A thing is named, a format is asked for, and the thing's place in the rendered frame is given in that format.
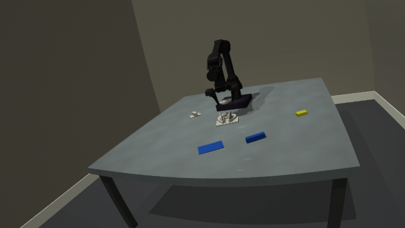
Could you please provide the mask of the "yellow rectangular block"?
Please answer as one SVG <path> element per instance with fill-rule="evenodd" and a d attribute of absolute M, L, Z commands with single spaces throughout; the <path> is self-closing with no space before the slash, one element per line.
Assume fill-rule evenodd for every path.
<path fill-rule="evenodd" d="M 306 110 L 297 111 L 297 112 L 296 112 L 296 116 L 297 116 L 297 117 L 301 117 L 301 116 L 304 116 L 304 115 L 307 115 L 307 111 L 306 111 Z"/>

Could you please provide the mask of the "blue rectangular bar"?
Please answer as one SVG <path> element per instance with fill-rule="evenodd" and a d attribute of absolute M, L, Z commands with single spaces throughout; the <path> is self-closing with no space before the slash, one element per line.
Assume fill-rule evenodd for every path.
<path fill-rule="evenodd" d="M 264 138 L 266 138 L 266 137 L 265 137 L 265 132 L 263 131 L 259 134 L 255 134 L 253 136 L 246 137 L 246 143 L 252 143 L 254 141 L 258 141 L 258 140 L 264 139 Z"/>

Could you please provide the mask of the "blue flat rectangular plate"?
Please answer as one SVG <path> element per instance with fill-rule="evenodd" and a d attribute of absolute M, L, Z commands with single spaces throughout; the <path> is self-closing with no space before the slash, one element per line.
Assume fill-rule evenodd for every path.
<path fill-rule="evenodd" d="M 204 153 L 208 153 L 208 152 L 211 152 L 211 151 L 222 149 L 224 147 L 223 147 L 222 141 L 217 141 L 217 142 L 206 144 L 204 146 L 200 146 L 200 147 L 197 147 L 197 148 L 198 148 L 199 155 L 201 155 L 201 154 L 204 154 Z"/>

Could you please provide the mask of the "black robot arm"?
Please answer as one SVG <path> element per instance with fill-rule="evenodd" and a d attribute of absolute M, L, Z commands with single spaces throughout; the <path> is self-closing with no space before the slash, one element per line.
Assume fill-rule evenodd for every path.
<path fill-rule="evenodd" d="M 227 40 L 219 39 L 215 41 L 215 45 L 211 54 L 209 54 L 207 59 L 207 69 L 209 72 L 207 73 L 207 78 L 211 82 L 215 82 L 215 89 L 217 92 L 224 92 L 231 84 L 238 83 L 239 90 L 234 92 L 234 100 L 235 99 L 242 99 L 240 89 L 242 89 L 242 84 L 239 81 L 238 76 L 234 73 L 234 68 L 232 65 L 232 60 L 230 57 L 230 42 Z M 221 57 L 221 54 L 223 58 Z M 223 74 L 223 60 L 226 65 L 228 78 L 227 81 L 224 82 L 223 79 L 221 81 L 217 81 L 218 78 L 224 76 Z"/>

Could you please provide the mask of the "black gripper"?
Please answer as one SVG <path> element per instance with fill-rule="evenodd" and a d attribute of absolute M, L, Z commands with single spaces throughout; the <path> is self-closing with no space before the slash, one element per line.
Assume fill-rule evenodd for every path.
<path fill-rule="evenodd" d="M 224 76 L 218 78 L 217 81 L 218 81 L 218 82 L 221 81 L 220 79 L 223 79 L 223 81 L 225 82 L 225 77 L 224 77 Z M 231 96 L 232 96 L 232 102 L 233 102 L 233 100 L 234 100 L 234 92 L 236 92 L 237 90 L 239 90 L 239 85 L 238 85 L 238 83 L 236 82 L 236 83 L 234 83 L 234 84 L 231 84 L 231 86 L 229 86 L 229 87 L 228 87 L 227 89 L 225 89 L 225 90 L 230 90 L 230 89 L 231 89 Z M 219 106 L 219 102 L 218 102 L 218 98 L 217 98 L 217 96 L 216 96 L 216 92 L 217 92 L 216 89 L 209 88 L 209 89 L 206 89 L 205 95 L 212 97 L 212 98 L 216 101 L 216 103 L 218 104 L 218 106 Z"/>

